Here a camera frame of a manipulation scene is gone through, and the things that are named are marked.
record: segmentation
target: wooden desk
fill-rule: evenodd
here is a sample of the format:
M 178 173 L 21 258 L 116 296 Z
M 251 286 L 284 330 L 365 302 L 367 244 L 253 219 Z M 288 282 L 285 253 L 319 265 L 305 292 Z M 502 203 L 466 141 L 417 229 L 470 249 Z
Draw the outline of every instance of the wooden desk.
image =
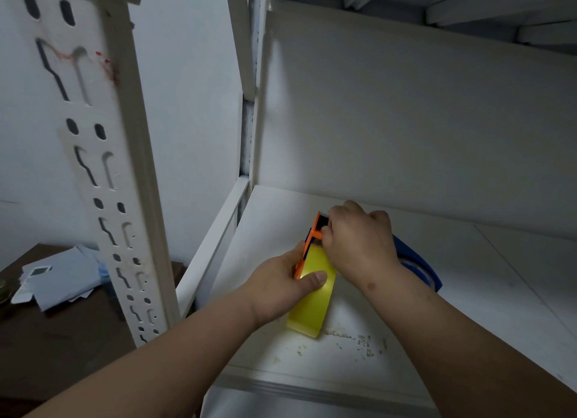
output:
M 38 244 L 0 278 L 17 287 L 22 266 L 67 249 Z M 185 268 L 172 262 L 172 271 L 178 283 Z M 118 319 L 100 287 L 86 299 L 45 313 L 34 301 L 12 305 L 0 319 L 0 397 L 48 400 L 133 349 L 126 322 Z M 0 416 L 7 413 L 5 404 L 0 398 Z

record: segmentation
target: perforated metal post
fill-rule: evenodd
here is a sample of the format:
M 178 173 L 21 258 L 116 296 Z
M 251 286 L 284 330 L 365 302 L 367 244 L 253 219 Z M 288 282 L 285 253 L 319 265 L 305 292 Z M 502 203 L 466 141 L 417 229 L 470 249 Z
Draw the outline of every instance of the perforated metal post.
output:
M 127 2 L 9 0 L 137 346 L 179 317 Z

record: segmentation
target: left hand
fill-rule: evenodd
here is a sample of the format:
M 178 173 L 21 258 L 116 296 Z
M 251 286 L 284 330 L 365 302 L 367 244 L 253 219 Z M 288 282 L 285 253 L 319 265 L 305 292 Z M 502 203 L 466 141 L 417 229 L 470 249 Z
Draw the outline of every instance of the left hand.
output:
M 327 273 L 318 271 L 298 280 L 292 276 L 302 257 L 305 243 L 260 264 L 239 291 L 244 292 L 256 316 L 257 328 L 289 312 L 309 293 L 319 290 Z

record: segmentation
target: forearm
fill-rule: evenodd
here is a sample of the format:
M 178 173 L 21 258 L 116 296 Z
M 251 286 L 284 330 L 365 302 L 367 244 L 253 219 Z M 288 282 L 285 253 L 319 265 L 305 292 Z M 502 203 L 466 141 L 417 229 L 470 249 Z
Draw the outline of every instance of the forearm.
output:
M 242 289 L 84 379 L 30 416 L 192 416 L 208 387 L 257 328 Z
M 372 277 L 372 285 L 359 288 L 403 345 L 444 417 L 577 410 L 577 394 L 407 270 Z

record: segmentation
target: fingernail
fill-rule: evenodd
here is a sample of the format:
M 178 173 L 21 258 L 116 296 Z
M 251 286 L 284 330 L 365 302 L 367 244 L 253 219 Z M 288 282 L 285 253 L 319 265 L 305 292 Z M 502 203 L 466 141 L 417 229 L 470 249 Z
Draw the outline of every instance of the fingernail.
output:
M 325 271 L 315 272 L 314 275 L 317 277 L 317 280 L 319 280 L 321 286 L 327 282 L 327 273 Z

